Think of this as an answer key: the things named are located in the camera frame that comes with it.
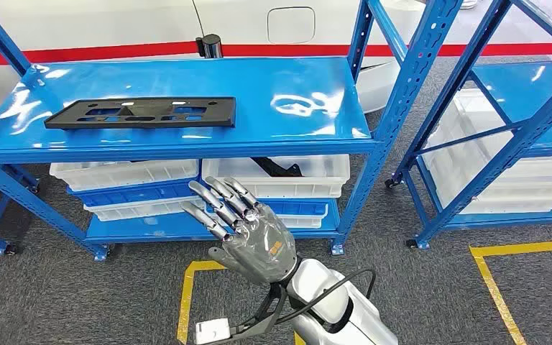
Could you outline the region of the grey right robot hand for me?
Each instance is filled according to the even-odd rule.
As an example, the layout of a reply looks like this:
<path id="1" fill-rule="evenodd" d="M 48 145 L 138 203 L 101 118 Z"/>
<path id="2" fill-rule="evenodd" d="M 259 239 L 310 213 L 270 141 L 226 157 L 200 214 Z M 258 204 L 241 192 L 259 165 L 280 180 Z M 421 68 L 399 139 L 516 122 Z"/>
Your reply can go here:
<path id="1" fill-rule="evenodd" d="M 207 186 L 191 181 L 188 187 L 218 219 L 191 202 L 182 203 L 182 209 L 221 242 L 209 250 L 211 258 L 256 284 L 292 276 L 298 263 L 295 240 L 274 211 L 233 178 L 209 176 L 205 182 Z"/>

